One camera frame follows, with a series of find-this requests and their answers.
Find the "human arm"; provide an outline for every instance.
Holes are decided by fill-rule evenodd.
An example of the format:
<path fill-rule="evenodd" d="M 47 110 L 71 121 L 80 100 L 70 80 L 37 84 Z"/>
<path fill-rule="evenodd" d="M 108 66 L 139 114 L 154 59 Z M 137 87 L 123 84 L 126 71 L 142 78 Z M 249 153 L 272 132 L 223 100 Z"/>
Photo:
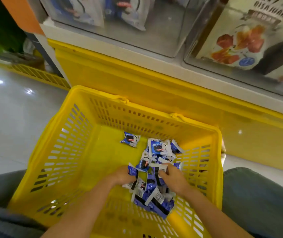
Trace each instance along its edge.
<path fill-rule="evenodd" d="M 86 192 L 81 200 L 70 207 L 61 220 L 50 227 L 41 238 L 89 237 L 111 189 L 135 180 L 135 176 L 127 173 L 127 166 L 121 166 Z"/>
<path fill-rule="evenodd" d="M 159 175 L 173 192 L 190 204 L 213 238 L 252 238 L 201 192 L 191 187 L 179 169 L 168 164 L 167 173 L 159 171 Z"/>

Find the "glass display case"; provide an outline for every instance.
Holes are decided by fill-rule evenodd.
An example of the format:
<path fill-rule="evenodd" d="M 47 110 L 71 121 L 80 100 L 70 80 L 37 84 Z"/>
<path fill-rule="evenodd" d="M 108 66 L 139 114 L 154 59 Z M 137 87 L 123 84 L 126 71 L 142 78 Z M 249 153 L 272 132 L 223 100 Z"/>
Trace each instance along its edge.
<path fill-rule="evenodd" d="M 175 57 L 211 0 L 41 0 L 53 21 Z"/>
<path fill-rule="evenodd" d="M 283 0 L 220 0 L 184 61 L 283 96 Z"/>

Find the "hand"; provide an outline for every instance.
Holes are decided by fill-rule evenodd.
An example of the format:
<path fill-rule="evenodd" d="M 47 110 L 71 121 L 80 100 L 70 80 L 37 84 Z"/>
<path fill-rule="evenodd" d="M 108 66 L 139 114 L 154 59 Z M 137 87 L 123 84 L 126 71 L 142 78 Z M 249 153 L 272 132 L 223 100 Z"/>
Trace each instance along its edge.
<path fill-rule="evenodd" d="M 127 170 L 127 165 L 123 165 L 109 175 L 114 185 L 129 184 L 131 182 L 136 181 L 136 177 L 130 176 L 127 173 Z"/>
<path fill-rule="evenodd" d="M 191 189 L 190 184 L 187 182 L 183 173 L 172 164 L 167 164 L 167 173 L 162 170 L 159 171 L 159 175 L 163 178 L 169 189 L 175 192 L 177 195 L 184 197 L 187 190 Z"/>

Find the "white floor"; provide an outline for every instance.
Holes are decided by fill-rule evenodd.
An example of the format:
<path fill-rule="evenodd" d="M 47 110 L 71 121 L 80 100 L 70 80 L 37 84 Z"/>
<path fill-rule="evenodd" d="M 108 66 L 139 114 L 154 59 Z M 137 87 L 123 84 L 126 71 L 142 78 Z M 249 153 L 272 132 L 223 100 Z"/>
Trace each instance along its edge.
<path fill-rule="evenodd" d="M 25 169 L 67 91 L 0 69 L 0 174 Z M 283 171 L 227 155 L 224 170 L 247 167 L 283 186 Z"/>

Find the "forearm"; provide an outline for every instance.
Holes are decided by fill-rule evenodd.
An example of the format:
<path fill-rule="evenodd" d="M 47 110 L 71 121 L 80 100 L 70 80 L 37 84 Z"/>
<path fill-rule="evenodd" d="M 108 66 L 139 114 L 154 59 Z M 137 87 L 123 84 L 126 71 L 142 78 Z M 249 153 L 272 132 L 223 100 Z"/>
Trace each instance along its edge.
<path fill-rule="evenodd" d="M 89 237 L 114 185 L 111 176 L 100 180 L 79 202 L 70 207 L 61 220 L 49 228 L 42 238 Z"/>
<path fill-rule="evenodd" d="M 195 188 L 189 188 L 183 197 L 195 210 L 213 238 L 252 237 Z"/>

